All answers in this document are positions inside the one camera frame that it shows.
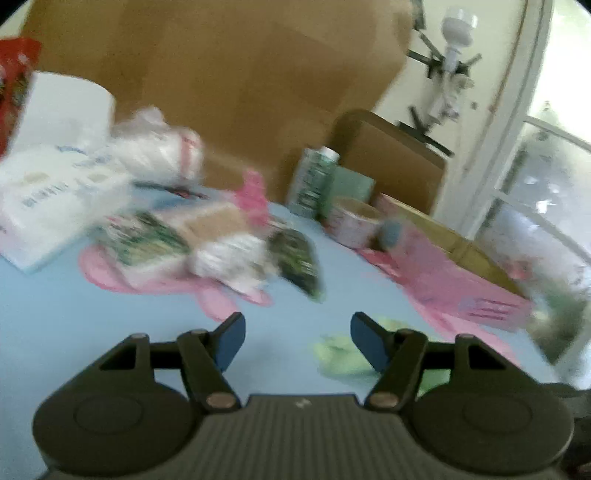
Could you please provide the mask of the cotton swab bag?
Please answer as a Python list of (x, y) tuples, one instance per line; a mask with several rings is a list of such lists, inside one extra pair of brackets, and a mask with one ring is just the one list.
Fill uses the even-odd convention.
[(250, 233), (232, 234), (195, 248), (188, 269), (242, 295), (262, 289), (267, 278), (276, 272), (266, 241)]

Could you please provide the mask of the light green cloth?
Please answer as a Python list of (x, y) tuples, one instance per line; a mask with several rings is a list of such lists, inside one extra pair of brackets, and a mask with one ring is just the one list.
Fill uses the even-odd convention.
[[(379, 317), (378, 323), (389, 331), (410, 328), (405, 322)], [(312, 346), (318, 370), (325, 377), (348, 384), (374, 384), (379, 373), (370, 365), (349, 336), (327, 335)], [(418, 396), (450, 380), (450, 370), (427, 370), (422, 378)]]

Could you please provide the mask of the pink macaron biscuit tin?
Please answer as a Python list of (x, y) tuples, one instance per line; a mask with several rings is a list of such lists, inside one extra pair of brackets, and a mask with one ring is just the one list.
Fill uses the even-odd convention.
[(526, 326), (532, 302), (475, 244), (427, 214), (388, 195), (377, 246), (360, 255), (438, 314), (506, 331)]

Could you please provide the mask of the dark green patterned pouch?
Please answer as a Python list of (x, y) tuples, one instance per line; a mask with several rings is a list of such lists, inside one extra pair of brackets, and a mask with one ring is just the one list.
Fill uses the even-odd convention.
[(280, 276), (319, 301), (322, 298), (320, 266), (315, 248), (308, 238), (294, 229), (281, 229), (271, 235), (269, 250)]

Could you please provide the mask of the green clover tissue packet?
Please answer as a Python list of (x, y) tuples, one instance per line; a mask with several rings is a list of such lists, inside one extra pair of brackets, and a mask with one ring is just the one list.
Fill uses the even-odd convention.
[(96, 238), (115, 264), (122, 267), (184, 259), (189, 254), (186, 241), (148, 211), (107, 217), (98, 226)]

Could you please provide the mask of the pink paper cup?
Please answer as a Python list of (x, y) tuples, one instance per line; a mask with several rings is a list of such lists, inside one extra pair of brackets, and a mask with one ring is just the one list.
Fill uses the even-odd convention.
[(325, 222), (329, 237), (349, 249), (370, 245), (378, 234), (384, 215), (375, 207), (355, 198), (335, 197)]

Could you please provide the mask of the blue cartoon tablecloth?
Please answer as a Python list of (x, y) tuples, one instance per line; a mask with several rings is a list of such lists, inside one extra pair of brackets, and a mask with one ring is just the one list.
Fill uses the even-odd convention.
[[(447, 369), (450, 380), (422, 396), (418, 388), (401, 410), (363, 406), (380, 374), (353, 385), (322, 375), (312, 346), (351, 337), (356, 312), (427, 337), (429, 328), (375, 267), (313, 224), (304, 232), (318, 248), (322, 302), (281, 281), (270, 286), (270, 306), (238, 301), (221, 322), (206, 316), (194, 285), (130, 294), (89, 282), (84, 269), (96, 256), (82, 241), (33, 275), (3, 265), (2, 477), (560, 477), (570, 412), (528, 368), (473, 336), (429, 341), (423, 375)], [(235, 312), (245, 317), (245, 341), (223, 377), (242, 407), (198, 411), (177, 338), (213, 331)]]

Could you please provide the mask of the teal cup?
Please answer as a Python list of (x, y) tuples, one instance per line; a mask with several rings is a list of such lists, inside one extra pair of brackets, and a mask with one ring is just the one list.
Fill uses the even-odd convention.
[(332, 179), (329, 197), (346, 197), (367, 202), (372, 196), (374, 186), (373, 178), (339, 166)]

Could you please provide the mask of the frosted glass window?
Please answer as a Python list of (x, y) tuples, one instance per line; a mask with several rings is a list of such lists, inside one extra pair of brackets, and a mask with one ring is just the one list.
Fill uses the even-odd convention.
[(590, 145), (523, 125), (477, 241), (533, 291), (590, 294)]

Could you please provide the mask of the plastic bag of cups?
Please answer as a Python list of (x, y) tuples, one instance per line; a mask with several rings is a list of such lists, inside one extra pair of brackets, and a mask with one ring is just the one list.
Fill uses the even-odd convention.
[(171, 126), (155, 106), (136, 110), (116, 124), (108, 143), (138, 183), (192, 187), (199, 183), (204, 143), (194, 130)]

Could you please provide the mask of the white tissue pack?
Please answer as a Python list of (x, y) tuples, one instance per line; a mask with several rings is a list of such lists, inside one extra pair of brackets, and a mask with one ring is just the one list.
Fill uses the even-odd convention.
[(34, 74), (1, 160), (1, 255), (19, 270), (38, 268), (129, 206), (131, 177), (106, 151), (114, 107), (89, 80)]

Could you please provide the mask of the white power strip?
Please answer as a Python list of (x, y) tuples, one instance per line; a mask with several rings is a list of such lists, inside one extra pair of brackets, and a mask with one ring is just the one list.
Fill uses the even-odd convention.
[(440, 90), (428, 110), (428, 125), (442, 125), (447, 120), (458, 122), (465, 91), (474, 87), (474, 80), (466, 74), (443, 74)]

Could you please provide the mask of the wood pattern board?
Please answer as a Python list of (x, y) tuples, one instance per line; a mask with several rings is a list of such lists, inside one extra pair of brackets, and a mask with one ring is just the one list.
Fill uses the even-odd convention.
[(39, 67), (105, 87), (117, 119), (155, 106), (205, 146), (204, 183), (245, 169), (283, 201), (305, 146), (373, 108), (402, 70), (408, 1), (36, 1), (23, 27)]

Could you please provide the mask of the white light bulb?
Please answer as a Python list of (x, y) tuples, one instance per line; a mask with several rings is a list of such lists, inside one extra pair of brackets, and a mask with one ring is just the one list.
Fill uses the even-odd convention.
[(441, 33), (446, 41), (443, 70), (454, 74), (459, 66), (464, 49), (473, 44), (473, 34), (478, 26), (478, 17), (463, 7), (450, 7), (441, 24)]

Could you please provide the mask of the red snack box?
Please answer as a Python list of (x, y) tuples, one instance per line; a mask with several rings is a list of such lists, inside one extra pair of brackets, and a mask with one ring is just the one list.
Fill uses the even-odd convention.
[(20, 113), (27, 100), (29, 83), (36, 68), (41, 43), (31, 38), (1, 40), (0, 141), (1, 154), (8, 149)]

